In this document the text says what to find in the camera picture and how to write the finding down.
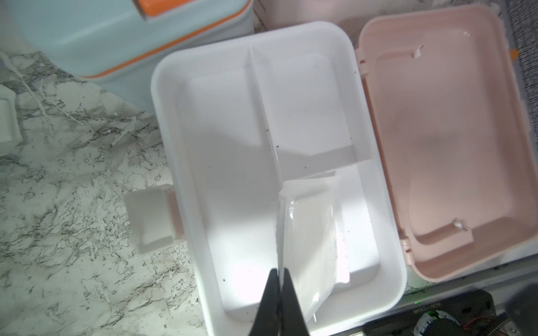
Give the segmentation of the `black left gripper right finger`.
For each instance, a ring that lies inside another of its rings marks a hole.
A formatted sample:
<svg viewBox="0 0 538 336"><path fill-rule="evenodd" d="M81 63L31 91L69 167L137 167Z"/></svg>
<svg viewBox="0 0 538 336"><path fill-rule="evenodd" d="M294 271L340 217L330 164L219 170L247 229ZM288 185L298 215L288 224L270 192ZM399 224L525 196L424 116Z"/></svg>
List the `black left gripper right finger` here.
<svg viewBox="0 0 538 336"><path fill-rule="evenodd" d="M280 291L280 334L282 336L309 336L291 274L287 268L284 269Z"/></svg>

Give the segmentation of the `white gauze packet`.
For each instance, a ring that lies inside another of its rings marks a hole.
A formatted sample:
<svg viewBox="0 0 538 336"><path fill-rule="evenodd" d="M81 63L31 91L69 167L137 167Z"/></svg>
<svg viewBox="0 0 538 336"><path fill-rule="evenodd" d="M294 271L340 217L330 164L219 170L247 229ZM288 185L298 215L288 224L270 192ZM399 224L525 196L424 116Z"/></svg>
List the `white gauze packet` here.
<svg viewBox="0 0 538 336"><path fill-rule="evenodd" d="M289 180L279 193L278 265L289 271L306 321L350 282L341 196L337 176Z"/></svg>
<svg viewBox="0 0 538 336"><path fill-rule="evenodd" d="M22 141L15 98L14 91L1 85L1 156L8 155Z"/></svg>

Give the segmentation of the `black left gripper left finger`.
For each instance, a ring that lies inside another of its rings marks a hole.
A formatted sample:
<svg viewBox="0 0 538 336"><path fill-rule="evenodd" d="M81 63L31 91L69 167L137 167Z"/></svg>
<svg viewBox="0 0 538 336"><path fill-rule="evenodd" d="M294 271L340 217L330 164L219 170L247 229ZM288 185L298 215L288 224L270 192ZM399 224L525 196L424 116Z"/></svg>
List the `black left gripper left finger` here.
<svg viewBox="0 0 538 336"><path fill-rule="evenodd" d="M280 334L280 280L277 269L269 273L249 336Z"/></svg>

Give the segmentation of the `pink first aid box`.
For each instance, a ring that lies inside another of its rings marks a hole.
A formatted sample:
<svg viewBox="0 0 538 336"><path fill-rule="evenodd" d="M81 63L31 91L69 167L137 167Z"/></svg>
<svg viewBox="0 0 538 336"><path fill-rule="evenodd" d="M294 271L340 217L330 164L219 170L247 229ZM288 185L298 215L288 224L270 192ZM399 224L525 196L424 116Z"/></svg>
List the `pink first aid box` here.
<svg viewBox="0 0 538 336"><path fill-rule="evenodd" d="M535 162L497 16L383 16L353 48L405 266L442 281L536 236ZM141 253L186 240L173 182L125 204Z"/></svg>

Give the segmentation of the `blue orange first aid box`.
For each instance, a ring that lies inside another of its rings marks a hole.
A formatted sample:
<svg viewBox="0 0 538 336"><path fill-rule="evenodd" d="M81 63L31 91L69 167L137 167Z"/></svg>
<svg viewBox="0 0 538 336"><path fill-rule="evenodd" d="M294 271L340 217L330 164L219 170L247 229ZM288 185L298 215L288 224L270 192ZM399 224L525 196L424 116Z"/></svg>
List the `blue orange first aid box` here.
<svg viewBox="0 0 538 336"><path fill-rule="evenodd" d="M7 1L21 36L56 67L154 111L162 58L254 32L251 1Z"/></svg>

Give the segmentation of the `white tray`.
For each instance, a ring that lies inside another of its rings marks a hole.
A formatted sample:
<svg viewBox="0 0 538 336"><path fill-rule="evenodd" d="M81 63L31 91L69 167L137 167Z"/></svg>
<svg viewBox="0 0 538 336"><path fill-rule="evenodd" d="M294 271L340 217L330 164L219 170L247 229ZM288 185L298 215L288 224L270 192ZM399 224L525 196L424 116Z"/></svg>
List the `white tray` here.
<svg viewBox="0 0 538 336"><path fill-rule="evenodd" d="M329 186L350 283L323 301L311 335L395 306L407 271L353 44L329 22L180 50L151 94L209 335L247 335L287 182Z"/></svg>

